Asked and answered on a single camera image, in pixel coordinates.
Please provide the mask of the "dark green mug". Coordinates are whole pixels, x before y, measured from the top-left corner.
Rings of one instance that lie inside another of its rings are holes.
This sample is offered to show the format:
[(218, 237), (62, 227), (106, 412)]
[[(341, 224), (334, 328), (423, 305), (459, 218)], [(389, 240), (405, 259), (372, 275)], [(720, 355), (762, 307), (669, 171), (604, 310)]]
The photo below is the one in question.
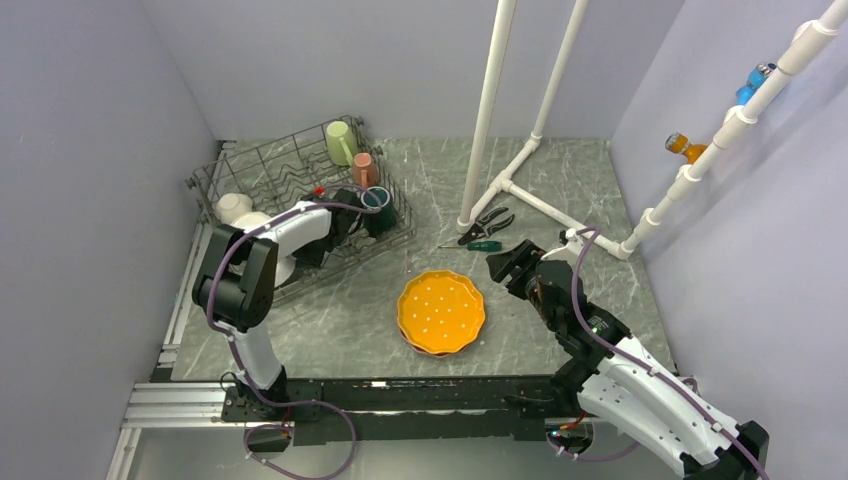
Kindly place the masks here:
[(360, 194), (363, 225), (368, 235), (377, 238), (390, 231), (397, 222), (393, 206), (393, 196), (382, 186), (373, 186)]

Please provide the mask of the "small red-brown mug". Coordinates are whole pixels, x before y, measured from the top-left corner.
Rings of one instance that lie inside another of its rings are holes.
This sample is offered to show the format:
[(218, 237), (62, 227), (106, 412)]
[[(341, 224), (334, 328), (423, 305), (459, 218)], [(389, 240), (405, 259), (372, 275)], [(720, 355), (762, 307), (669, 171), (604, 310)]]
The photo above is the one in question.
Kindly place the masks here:
[(353, 179), (362, 188), (375, 187), (380, 182), (376, 161), (369, 153), (358, 153), (353, 157)]

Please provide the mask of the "grey wire dish rack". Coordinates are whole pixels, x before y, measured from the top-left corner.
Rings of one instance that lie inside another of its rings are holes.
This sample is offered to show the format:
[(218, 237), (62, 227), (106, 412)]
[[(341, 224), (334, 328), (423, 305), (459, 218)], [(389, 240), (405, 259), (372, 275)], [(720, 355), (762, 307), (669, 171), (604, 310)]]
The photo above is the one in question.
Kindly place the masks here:
[[(339, 119), (351, 127), (358, 148), (374, 159), (379, 185), (391, 193), (396, 224), (371, 237), (364, 221), (354, 220), (344, 242), (326, 253), (320, 264), (297, 262), (294, 275), (275, 289), (275, 305), (403, 245), (417, 233), (415, 212), (393, 178), (382, 146), (368, 137), (362, 117), (344, 115)], [(318, 187), (351, 182), (351, 170), (334, 164), (330, 158), (325, 138), (327, 126), (324, 122), (267, 141), (221, 142), (217, 160), (195, 169), (186, 180), (187, 187), (198, 196), (200, 221), (219, 224), (215, 206), (228, 193), (243, 194), (254, 202), (256, 210), (276, 216)]]

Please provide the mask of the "light green mug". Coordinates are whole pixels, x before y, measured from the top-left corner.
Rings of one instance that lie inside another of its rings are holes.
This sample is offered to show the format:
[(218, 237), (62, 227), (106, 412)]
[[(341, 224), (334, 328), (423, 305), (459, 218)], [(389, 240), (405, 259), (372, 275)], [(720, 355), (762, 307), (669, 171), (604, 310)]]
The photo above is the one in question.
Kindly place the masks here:
[(325, 138), (330, 160), (338, 166), (351, 166), (359, 153), (352, 127), (342, 120), (330, 122), (325, 128)]

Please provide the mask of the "white scalloped small bowl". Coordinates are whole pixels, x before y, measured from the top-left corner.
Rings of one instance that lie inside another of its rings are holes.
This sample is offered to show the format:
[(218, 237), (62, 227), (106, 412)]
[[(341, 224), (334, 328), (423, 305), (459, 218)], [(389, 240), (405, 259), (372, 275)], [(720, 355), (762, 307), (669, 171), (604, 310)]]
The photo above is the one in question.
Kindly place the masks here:
[(241, 193), (226, 193), (214, 205), (217, 218), (224, 224), (231, 224), (241, 216), (253, 210), (253, 200)]

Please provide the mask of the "floral scalloped small plate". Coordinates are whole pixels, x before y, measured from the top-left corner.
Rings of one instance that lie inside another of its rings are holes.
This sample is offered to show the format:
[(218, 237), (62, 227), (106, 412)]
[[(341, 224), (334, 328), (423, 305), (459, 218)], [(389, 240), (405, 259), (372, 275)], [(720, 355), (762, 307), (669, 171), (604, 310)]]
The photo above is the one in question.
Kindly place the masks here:
[(230, 225), (248, 232), (267, 223), (270, 219), (271, 217), (264, 212), (252, 211), (239, 216), (230, 222)]

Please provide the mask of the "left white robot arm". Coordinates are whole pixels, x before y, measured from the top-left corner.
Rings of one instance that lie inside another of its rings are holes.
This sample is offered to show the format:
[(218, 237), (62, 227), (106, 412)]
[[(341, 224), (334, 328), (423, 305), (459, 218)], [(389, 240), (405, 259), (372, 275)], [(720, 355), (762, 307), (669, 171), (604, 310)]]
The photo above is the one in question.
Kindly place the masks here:
[(334, 245), (346, 235), (339, 222), (350, 213), (367, 214), (365, 188), (338, 184), (330, 199), (318, 196), (254, 227), (220, 224), (212, 231), (191, 291), (207, 325), (222, 334), (235, 360), (236, 379), (251, 389), (248, 407), (264, 420), (279, 417), (289, 401), (287, 374), (264, 324), (274, 291), (294, 273), (292, 254), (310, 244)]

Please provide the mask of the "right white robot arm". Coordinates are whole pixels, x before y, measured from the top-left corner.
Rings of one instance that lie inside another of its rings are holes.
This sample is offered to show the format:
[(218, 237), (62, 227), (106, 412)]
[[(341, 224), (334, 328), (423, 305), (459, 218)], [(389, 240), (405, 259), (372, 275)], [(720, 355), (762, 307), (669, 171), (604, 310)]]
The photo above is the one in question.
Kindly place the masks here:
[(721, 412), (655, 360), (617, 317), (590, 302), (579, 266), (529, 240), (486, 259), (490, 278), (529, 301), (569, 355), (550, 379), (557, 411), (614, 425), (682, 479), (764, 479), (769, 435)]

